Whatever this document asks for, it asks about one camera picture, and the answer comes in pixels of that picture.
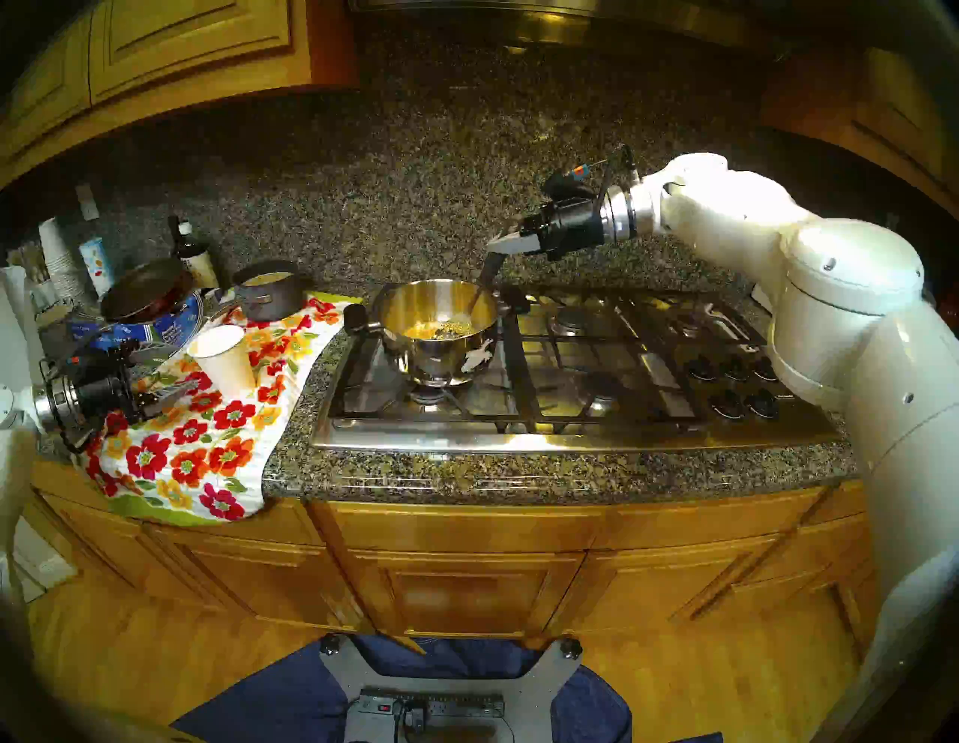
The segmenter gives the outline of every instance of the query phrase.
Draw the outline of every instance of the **stovetop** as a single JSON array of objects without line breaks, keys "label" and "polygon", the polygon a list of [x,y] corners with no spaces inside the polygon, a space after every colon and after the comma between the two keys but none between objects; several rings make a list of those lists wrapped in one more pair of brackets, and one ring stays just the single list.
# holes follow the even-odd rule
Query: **stovetop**
[{"label": "stovetop", "polygon": [[837,438],[773,373],[765,341],[710,293],[524,290],[489,366],[418,387],[355,338],[311,443],[407,452],[635,452]]}]

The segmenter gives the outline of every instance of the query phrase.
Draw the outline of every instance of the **stainless steel pot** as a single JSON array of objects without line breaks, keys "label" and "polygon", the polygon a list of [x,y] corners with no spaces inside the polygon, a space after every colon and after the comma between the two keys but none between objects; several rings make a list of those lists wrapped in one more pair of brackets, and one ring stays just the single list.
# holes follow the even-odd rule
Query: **stainless steel pot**
[{"label": "stainless steel pot", "polygon": [[[445,387],[469,382],[493,358],[498,317],[491,291],[465,281],[429,279],[384,291],[369,315],[363,305],[350,305],[343,324],[351,336],[382,336],[397,368],[417,384]],[[408,335],[449,321],[469,333],[440,340]]]}]

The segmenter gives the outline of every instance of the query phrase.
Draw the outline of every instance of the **floral towel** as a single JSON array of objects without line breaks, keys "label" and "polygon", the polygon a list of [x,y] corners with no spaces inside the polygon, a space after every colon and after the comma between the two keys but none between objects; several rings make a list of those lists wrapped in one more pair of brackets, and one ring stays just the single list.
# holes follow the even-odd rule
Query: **floral towel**
[{"label": "floral towel", "polygon": [[233,522],[263,507],[261,479],[283,435],[314,361],[342,327],[350,297],[311,292],[303,309],[277,322],[247,322],[240,309],[214,324],[246,328],[256,389],[226,399],[186,347],[166,360],[138,391],[156,392],[186,380],[196,388],[163,413],[131,426],[107,415],[80,465],[125,516],[191,525]]}]

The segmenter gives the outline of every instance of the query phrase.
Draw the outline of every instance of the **stack of cups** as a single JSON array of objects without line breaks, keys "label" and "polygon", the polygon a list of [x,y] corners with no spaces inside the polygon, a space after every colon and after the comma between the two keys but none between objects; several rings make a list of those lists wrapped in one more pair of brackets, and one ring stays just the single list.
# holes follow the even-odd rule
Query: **stack of cups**
[{"label": "stack of cups", "polygon": [[92,297],[86,289],[85,271],[77,265],[66,246],[56,217],[40,223],[40,244],[43,245],[43,260],[57,296],[63,301],[90,301]]}]

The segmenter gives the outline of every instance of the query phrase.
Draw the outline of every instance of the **white paper cup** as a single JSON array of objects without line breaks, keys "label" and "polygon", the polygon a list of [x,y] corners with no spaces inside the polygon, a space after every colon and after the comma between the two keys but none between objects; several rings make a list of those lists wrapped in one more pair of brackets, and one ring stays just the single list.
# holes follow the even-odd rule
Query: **white paper cup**
[{"label": "white paper cup", "polygon": [[256,386],[243,338],[243,328],[218,325],[204,330],[190,343],[188,353],[224,398],[245,397]]}]

